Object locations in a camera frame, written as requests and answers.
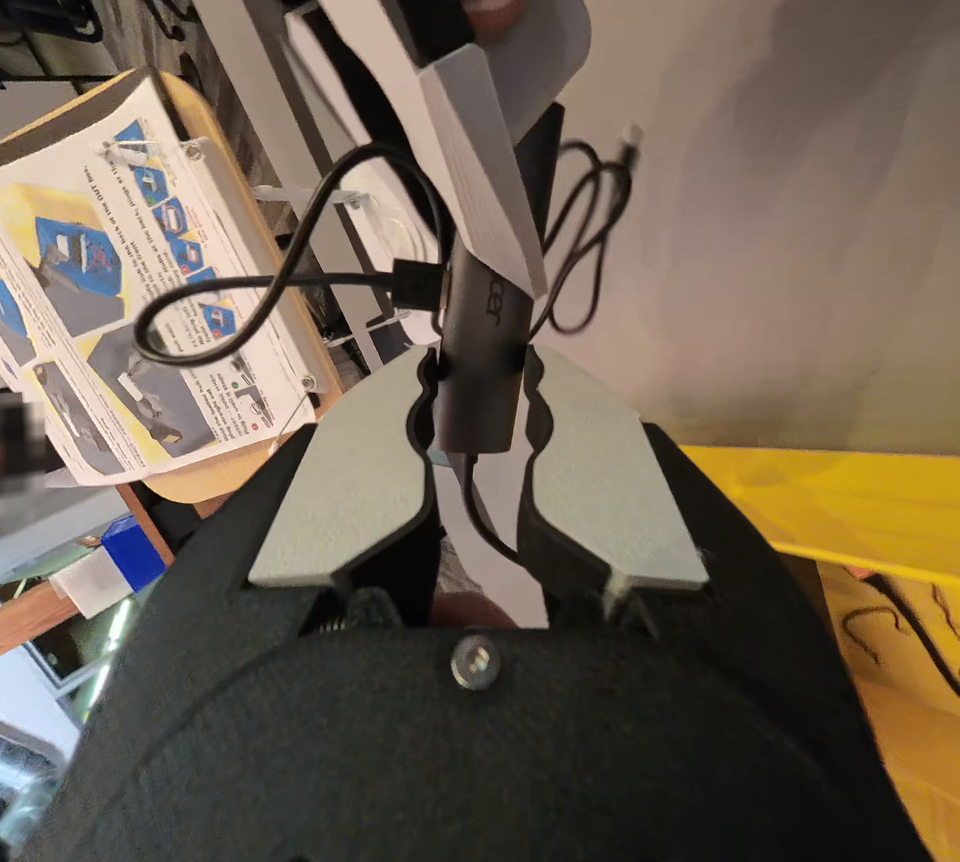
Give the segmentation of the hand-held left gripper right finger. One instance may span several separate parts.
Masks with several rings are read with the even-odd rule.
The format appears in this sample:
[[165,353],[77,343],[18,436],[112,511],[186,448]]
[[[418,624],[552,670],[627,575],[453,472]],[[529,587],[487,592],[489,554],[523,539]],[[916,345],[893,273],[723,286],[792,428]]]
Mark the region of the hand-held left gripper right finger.
[[632,592],[700,592],[710,577],[639,413],[556,350],[526,353],[523,568],[557,606],[618,614]]

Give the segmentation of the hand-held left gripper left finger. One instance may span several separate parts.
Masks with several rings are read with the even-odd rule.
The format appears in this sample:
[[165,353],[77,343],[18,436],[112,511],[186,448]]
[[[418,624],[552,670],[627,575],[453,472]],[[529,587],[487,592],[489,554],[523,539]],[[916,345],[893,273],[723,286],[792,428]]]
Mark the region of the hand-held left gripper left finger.
[[438,352],[410,348],[317,423],[248,574],[258,587],[386,592],[429,622],[442,527],[433,466]]

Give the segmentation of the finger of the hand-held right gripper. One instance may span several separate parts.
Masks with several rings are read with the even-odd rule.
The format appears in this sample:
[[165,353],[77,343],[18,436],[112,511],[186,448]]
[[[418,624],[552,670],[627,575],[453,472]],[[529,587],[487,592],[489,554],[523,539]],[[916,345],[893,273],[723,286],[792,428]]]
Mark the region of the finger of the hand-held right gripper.
[[542,297],[543,254],[486,52],[468,42],[421,65],[397,0],[318,3],[386,95],[466,248],[529,297]]

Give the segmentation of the grey usb hub with cable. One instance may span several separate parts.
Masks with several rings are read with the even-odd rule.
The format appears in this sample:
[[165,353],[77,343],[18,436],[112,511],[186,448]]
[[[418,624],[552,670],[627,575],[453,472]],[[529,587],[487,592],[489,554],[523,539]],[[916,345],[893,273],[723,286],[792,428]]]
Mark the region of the grey usb hub with cable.
[[456,473],[474,530],[522,566],[482,517],[474,469],[480,456],[507,453],[512,446],[534,301],[476,258],[460,237],[450,276],[438,352],[436,445]]

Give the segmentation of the yellow plastic bin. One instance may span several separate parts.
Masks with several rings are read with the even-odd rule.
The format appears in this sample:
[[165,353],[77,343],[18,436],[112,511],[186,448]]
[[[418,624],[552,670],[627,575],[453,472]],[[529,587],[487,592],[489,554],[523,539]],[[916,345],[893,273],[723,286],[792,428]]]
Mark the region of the yellow plastic bin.
[[957,457],[683,448],[781,554],[813,562],[908,813],[959,858]]

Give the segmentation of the blue white small box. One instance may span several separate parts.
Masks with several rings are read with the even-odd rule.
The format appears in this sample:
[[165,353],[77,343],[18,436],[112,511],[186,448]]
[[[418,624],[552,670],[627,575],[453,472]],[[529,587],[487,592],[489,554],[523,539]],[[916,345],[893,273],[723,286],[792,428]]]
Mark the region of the blue white small box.
[[79,614],[92,619],[147,588],[165,571],[162,555],[130,515],[112,523],[98,546],[48,580]]

